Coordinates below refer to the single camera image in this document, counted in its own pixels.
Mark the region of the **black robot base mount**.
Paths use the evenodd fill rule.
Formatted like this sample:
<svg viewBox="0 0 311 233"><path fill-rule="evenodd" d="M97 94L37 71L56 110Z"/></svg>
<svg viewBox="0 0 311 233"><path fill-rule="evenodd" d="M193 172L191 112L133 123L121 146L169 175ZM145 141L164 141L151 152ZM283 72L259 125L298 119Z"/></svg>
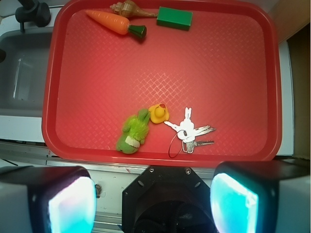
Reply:
<svg viewBox="0 0 311 233"><path fill-rule="evenodd" d="M122 192L125 233L215 233L210 187L189 167L149 166Z"/></svg>

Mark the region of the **gripper left finger with pad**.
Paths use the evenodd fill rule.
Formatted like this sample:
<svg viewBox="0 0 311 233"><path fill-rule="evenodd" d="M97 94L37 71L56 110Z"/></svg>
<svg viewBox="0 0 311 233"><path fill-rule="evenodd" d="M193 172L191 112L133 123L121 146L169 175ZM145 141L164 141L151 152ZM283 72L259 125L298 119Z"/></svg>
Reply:
<svg viewBox="0 0 311 233"><path fill-rule="evenodd" d="M0 169L2 233L90 233L96 189L82 166Z"/></svg>

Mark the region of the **gripper right finger with pad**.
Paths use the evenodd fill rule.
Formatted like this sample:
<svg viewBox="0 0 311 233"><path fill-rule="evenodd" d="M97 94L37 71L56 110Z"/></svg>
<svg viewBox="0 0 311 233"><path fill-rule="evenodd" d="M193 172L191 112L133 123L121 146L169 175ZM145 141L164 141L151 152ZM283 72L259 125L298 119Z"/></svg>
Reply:
<svg viewBox="0 0 311 233"><path fill-rule="evenodd" d="M223 162L210 205L220 233L309 233L309 161Z"/></svg>

